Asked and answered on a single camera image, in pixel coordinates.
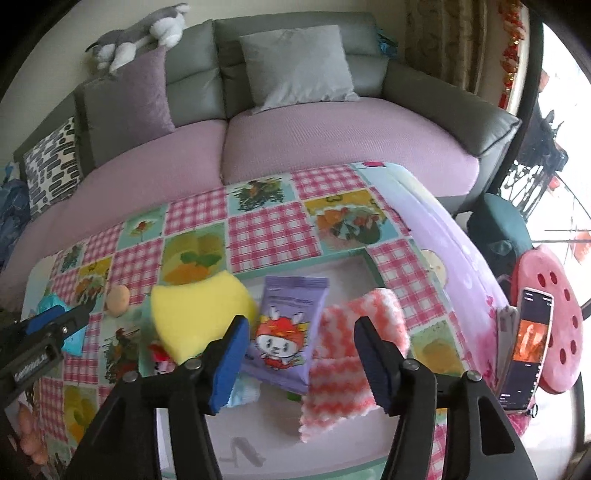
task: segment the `pink stool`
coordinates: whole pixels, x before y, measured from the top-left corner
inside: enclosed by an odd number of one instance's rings
[[[517,261],[511,282],[513,305],[526,287],[554,296],[554,317],[540,387],[552,394],[566,392],[579,377],[583,315],[562,264],[545,245],[524,253]]]

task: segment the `black and white pillow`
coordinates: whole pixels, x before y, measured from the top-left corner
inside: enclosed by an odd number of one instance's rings
[[[74,143],[74,117],[70,117],[25,156],[32,219],[70,197],[80,183]]]

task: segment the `cartoon rabbit print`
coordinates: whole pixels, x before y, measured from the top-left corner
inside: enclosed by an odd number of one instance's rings
[[[269,309],[269,321],[261,323],[256,331],[256,346],[263,352],[265,365],[273,370],[293,366],[297,352],[304,346],[304,332],[297,327],[303,317],[303,312],[288,318],[280,316],[273,306]]]

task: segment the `sofa armrest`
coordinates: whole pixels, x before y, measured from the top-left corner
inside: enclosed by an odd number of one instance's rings
[[[439,125],[477,158],[506,144],[521,124],[480,97],[395,60],[388,62],[382,96]]]

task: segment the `pink sofa cushion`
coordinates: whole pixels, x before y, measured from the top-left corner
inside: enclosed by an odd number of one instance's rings
[[[479,171],[478,159],[438,125],[387,100],[364,98],[240,113],[228,126],[222,172],[231,184],[364,160],[402,165],[437,197],[466,195]]]
[[[91,172],[72,197],[27,226],[0,275],[0,304],[20,308],[29,272],[43,257],[134,214],[222,187],[225,134],[222,120],[186,125]]]

